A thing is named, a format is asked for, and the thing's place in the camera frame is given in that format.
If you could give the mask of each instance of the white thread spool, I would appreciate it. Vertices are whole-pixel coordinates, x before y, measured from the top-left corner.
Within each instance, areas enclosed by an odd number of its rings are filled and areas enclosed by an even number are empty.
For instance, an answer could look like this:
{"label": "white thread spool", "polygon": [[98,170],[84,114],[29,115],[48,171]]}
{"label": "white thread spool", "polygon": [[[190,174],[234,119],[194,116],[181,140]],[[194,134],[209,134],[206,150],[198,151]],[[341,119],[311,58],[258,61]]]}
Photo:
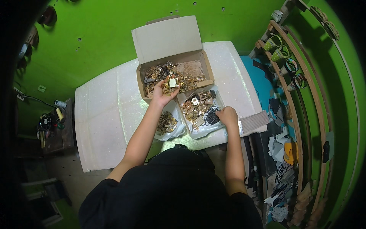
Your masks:
{"label": "white thread spool", "polygon": [[54,104],[55,104],[56,106],[59,106],[59,107],[62,107],[62,108],[66,108],[66,105],[67,105],[67,103],[66,103],[66,102],[62,102],[62,101],[59,101],[59,100],[55,100],[55,101],[54,101]]}

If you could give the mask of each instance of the power strip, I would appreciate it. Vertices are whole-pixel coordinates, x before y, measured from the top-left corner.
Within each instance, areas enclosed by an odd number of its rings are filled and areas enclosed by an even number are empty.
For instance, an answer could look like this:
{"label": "power strip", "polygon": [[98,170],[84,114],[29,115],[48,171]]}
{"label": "power strip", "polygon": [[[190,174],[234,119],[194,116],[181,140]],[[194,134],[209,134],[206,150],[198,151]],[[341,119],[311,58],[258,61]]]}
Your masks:
{"label": "power strip", "polygon": [[16,87],[14,87],[14,91],[16,92],[16,97],[21,101],[24,101],[24,93],[19,91]]}

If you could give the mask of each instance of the white table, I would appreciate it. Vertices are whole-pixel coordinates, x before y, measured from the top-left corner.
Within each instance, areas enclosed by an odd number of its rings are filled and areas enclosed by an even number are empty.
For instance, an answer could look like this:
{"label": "white table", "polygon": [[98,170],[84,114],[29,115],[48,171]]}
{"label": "white table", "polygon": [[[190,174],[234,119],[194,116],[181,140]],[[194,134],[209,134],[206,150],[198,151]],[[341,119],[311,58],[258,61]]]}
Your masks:
{"label": "white table", "polygon": [[[235,108],[239,117],[262,111],[253,83],[234,45],[230,41],[218,41],[202,46],[225,106]],[[148,107],[137,86],[138,65],[137,59],[131,60],[76,89],[75,132],[84,172],[113,168],[122,160],[127,143]],[[267,126],[251,133],[263,131],[267,131]],[[225,142],[224,129],[219,129],[197,140],[185,134],[171,141],[154,143],[152,148],[163,151],[179,143],[197,150]]]}

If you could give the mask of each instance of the electric cable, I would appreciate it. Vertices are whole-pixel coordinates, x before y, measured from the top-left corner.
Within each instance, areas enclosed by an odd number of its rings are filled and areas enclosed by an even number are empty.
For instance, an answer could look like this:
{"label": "electric cable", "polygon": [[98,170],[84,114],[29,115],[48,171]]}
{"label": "electric cable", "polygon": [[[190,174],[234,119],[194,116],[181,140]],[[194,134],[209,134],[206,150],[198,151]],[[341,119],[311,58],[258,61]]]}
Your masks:
{"label": "electric cable", "polygon": [[21,90],[22,90],[22,86],[20,85],[20,83],[18,83],[18,82],[17,82],[17,81],[15,81],[15,80],[14,80],[14,82],[16,82],[16,83],[19,85],[19,87],[20,87],[20,88],[19,88],[19,91],[21,91]]}
{"label": "electric cable", "polygon": [[53,105],[51,105],[51,104],[48,104],[48,103],[46,103],[46,102],[43,102],[43,101],[42,101],[42,100],[40,100],[40,99],[37,99],[37,98],[33,97],[33,96],[28,96],[28,95],[26,95],[26,94],[23,94],[23,95],[24,95],[24,97],[26,97],[26,98],[34,99],[34,100],[37,100],[37,101],[39,101],[39,102],[41,102],[41,103],[44,103],[44,104],[46,104],[46,105],[48,105],[48,106],[50,106],[50,107],[57,108],[57,107],[55,107],[55,106],[53,106]]}

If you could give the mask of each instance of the thread spool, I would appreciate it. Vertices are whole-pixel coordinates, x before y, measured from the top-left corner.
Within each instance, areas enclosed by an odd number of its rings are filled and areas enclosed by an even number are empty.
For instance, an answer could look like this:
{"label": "thread spool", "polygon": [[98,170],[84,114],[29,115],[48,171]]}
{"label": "thread spool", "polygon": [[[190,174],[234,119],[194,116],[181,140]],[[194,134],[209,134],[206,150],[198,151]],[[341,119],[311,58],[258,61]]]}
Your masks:
{"label": "thread spool", "polygon": [[64,124],[62,124],[62,123],[54,124],[54,126],[55,126],[57,129],[61,129],[61,130],[65,129],[65,125],[64,125]]}
{"label": "thread spool", "polygon": [[62,101],[59,101],[59,100],[55,100],[53,102],[56,106],[59,106],[59,107],[62,107],[62,108],[66,108],[66,105],[67,103],[66,102],[62,102]]}
{"label": "thread spool", "polygon": [[61,121],[64,118],[64,116],[62,115],[62,112],[60,111],[59,108],[56,109],[56,113],[57,113],[57,116],[59,117],[59,120]]}

